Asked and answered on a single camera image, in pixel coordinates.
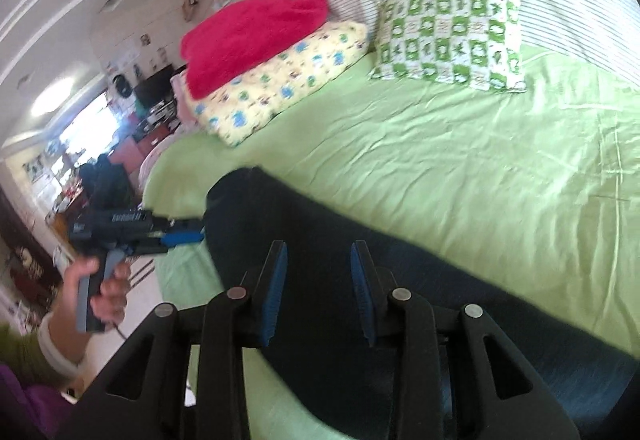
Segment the left forearm green sleeve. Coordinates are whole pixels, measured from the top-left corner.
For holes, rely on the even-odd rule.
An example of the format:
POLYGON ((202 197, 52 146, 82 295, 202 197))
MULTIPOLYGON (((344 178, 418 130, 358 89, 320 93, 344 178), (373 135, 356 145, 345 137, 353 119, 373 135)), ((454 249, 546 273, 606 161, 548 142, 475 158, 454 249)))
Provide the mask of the left forearm green sleeve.
POLYGON ((66 326, 53 312, 40 327, 20 335, 1 323, 1 364, 25 386, 61 389, 78 379, 91 336, 66 326))

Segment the left hand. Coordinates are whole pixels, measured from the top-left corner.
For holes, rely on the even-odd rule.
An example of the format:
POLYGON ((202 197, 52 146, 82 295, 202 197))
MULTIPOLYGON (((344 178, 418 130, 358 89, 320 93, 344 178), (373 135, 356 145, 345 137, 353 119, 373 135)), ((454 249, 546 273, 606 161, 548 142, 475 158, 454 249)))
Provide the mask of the left hand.
MULTIPOLYGON (((62 295, 55 313, 75 324, 79 284, 96 274, 99 261, 96 258, 80 257, 64 273, 62 295)), ((127 295, 130 290, 130 264, 126 260, 114 267, 110 276, 101 282, 98 292, 89 299, 93 315, 106 326, 119 325, 125 317, 127 295)))

